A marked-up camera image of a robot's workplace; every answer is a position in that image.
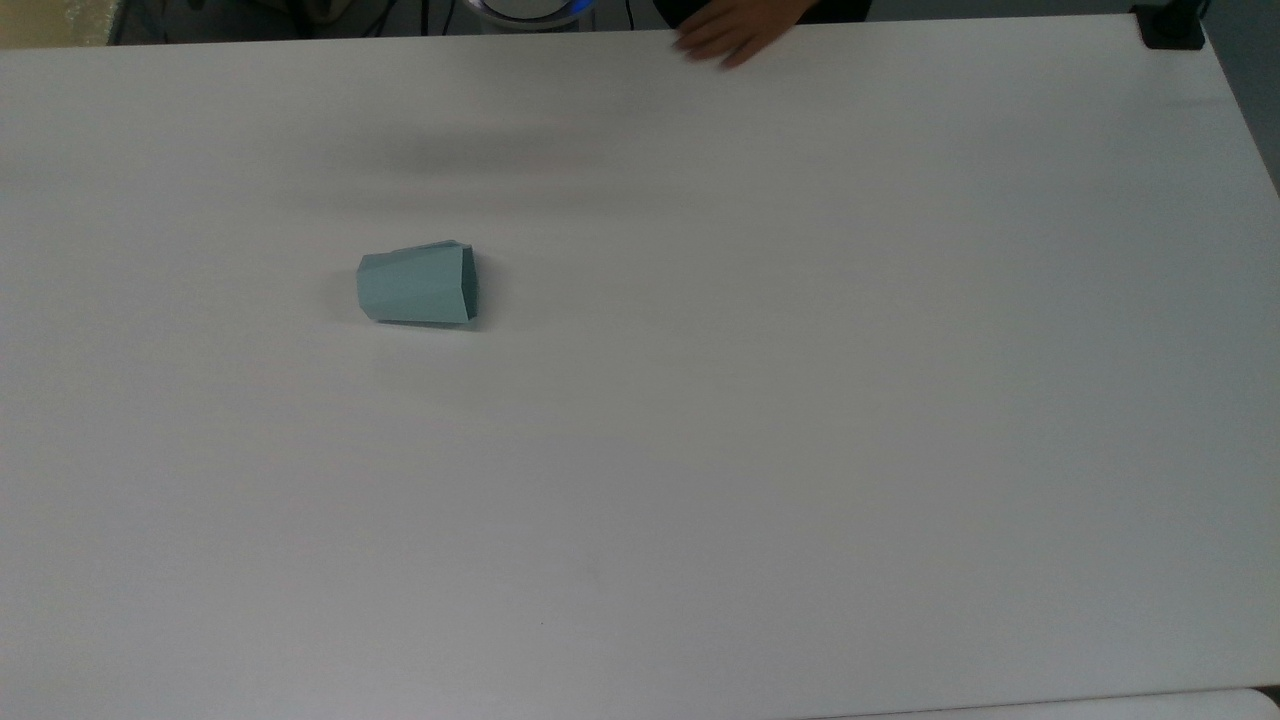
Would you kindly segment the person's bare hand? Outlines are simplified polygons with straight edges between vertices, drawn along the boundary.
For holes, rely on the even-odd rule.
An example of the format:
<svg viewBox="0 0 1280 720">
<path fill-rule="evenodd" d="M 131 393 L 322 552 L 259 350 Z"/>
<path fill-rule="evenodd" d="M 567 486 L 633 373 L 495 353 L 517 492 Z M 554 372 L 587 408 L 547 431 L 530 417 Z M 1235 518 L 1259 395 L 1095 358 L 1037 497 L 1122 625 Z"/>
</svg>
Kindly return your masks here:
<svg viewBox="0 0 1280 720">
<path fill-rule="evenodd" d="M 733 69 L 785 36 L 813 1 L 709 1 L 676 28 L 673 47 L 690 61 Z"/>
</svg>

